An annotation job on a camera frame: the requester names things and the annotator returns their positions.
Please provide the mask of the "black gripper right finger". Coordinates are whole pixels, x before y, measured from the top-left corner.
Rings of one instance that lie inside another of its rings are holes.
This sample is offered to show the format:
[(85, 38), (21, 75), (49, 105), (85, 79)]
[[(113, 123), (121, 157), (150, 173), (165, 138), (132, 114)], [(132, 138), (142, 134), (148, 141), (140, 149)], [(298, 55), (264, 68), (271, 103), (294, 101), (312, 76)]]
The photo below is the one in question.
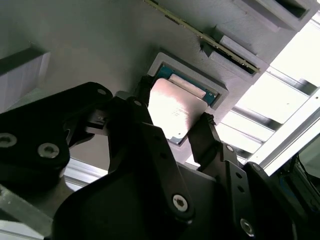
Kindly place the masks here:
[(222, 142), (214, 117), (203, 113), (187, 134), (198, 170), (217, 183), (217, 238), (317, 240), (320, 198), (294, 156), (273, 175), (254, 162), (241, 164)]

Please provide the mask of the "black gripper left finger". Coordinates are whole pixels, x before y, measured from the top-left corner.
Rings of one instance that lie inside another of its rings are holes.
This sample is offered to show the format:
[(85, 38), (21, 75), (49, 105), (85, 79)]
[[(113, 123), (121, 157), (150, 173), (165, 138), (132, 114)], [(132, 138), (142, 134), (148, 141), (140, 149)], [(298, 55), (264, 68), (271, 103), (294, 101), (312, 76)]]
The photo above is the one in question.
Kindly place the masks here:
[(88, 82), (0, 115), (0, 215), (51, 238), (59, 207), (75, 192), (63, 174), (70, 149), (106, 135), (113, 173), (177, 164), (161, 128), (135, 97)]

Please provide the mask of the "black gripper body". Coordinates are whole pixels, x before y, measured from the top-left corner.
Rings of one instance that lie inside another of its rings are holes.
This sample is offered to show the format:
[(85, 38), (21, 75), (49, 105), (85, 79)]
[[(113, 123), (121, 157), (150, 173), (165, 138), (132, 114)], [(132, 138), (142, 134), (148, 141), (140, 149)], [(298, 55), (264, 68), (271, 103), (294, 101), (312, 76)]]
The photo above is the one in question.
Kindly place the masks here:
[(224, 240), (233, 235), (232, 167), (203, 174), (175, 163), (117, 169), (73, 193), (53, 240)]

